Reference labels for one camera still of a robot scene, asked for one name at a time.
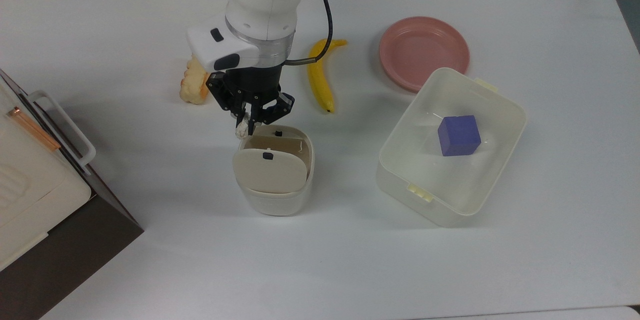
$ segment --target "banana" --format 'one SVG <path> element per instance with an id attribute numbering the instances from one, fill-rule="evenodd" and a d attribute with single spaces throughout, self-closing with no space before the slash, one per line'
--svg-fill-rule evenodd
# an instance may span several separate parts
<path id="1" fill-rule="evenodd" d="M 309 53 L 309 57 L 316 57 L 320 55 L 322 48 L 325 47 L 327 40 L 320 40 Z M 324 54 L 323 58 L 326 58 L 334 48 L 338 46 L 345 46 L 347 44 L 347 40 L 332 40 L 331 44 L 329 44 L 329 49 Z M 313 91 L 313 96 L 315 96 L 315 100 L 318 101 L 320 107 L 323 110 L 333 113 L 334 112 L 334 95 L 331 93 L 331 89 L 329 87 L 329 83 L 327 83 L 327 78 L 325 78 L 325 70 L 323 69 L 322 59 L 318 60 L 315 64 L 307 65 L 306 73 L 309 76 L 309 84 L 311 85 L 311 91 Z"/>

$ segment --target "translucent plastic box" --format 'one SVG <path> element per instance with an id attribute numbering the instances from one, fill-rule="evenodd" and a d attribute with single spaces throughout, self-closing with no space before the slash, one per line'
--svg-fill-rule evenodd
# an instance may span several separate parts
<path id="1" fill-rule="evenodd" d="M 443 117 L 474 115 L 481 143 L 467 156 L 442 156 Z M 524 130 L 524 110 L 452 69 L 432 73 L 380 151 L 376 182 L 432 222 L 453 227 L 477 213 Z"/>

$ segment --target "white table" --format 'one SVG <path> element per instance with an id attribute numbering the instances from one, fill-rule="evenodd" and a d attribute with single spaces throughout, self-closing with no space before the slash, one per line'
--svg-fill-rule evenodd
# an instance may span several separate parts
<path id="1" fill-rule="evenodd" d="M 615 0 L 329 0 L 323 113 L 306 70 L 281 120 L 317 150 L 298 215 L 253 211 L 234 181 L 233 120 L 183 103 L 185 30 L 226 0 L 0 0 L 0 67 L 62 103 L 93 164 L 146 232 L 45 316 L 420 318 L 640 302 L 640 56 Z M 457 28 L 467 75 L 522 105 L 528 126 L 484 208 L 438 228 L 375 184 L 413 96 L 377 44 L 412 15 Z M 302 0 L 292 58 L 326 34 Z"/>
<path id="2" fill-rule="evenodd" d="M 573 310 L 501 313 L 464 317 L 434 318 L 433 320 L 638 320 L 640 315 L 626 306 L 610 308 L 581 308 Z"/>

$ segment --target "blue cube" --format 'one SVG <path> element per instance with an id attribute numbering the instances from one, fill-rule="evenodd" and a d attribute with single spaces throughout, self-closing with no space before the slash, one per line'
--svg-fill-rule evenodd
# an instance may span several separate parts
<path id="1" fill-rule="evenodd" d="M 445 117 L 438 128 L 442 156 L 472 154 L 480 146 L 480 132 L 473 115 Z"/>

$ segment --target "small white container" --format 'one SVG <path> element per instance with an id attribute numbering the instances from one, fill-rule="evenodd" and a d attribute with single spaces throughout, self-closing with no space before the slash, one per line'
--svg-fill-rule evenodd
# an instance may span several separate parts
<path id="1" fill-rule="evenodd" d="M 442 156 L 443 117 L 474 115 L 482 142 L 467 156 Z M 452 69 L 438 69 L 380 151 L 376 182 L 435 224 L 459 225 L 477 213 L 526 125 L 524 110 Z"/>
<path id="2" fill-rule="evenodd" d="M 288 126 L 259 126 L 240 142 L 233 172 L 251 206 L 266 215 L 293 215 L 311 193 L 316 154 L 307 135 Z"/>

